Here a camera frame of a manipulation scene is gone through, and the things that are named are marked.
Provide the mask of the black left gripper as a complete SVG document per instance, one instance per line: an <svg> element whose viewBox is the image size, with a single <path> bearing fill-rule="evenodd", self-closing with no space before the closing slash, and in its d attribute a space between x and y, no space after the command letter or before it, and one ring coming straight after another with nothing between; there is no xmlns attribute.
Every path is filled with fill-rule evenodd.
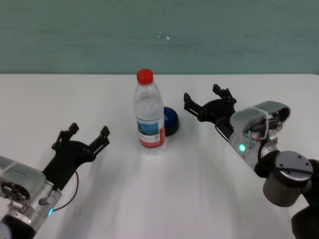
<svg viewBox="0 0 319 239"><path fill-rule="evenodd" d="M95 160L96 156L110 143L110 131L103 126L99 136L89 145L79 141L70 141L79 130L77 123L73 122L67 130L61 130L52 149L55 156L43 170L47 181L53 184L53 190L63 190L77 168Z"/></svg>

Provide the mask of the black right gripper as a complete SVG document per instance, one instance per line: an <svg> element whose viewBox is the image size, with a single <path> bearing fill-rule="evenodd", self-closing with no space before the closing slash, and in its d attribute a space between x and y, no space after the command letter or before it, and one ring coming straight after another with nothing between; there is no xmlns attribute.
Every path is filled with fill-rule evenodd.
<svg viewBox="0 0 319 239"><path fill-rule="evenodd" d="M223 135L222 137L225 140L229 140L234 132L230 117L235 113L234 105L237 100L232 96L228 88L222 89L218 84L213 85L212 91L221 99L210 101L204 106L198 105L188 93L184 93L184 109L200 122L213 123L220 135Z"/></svg>

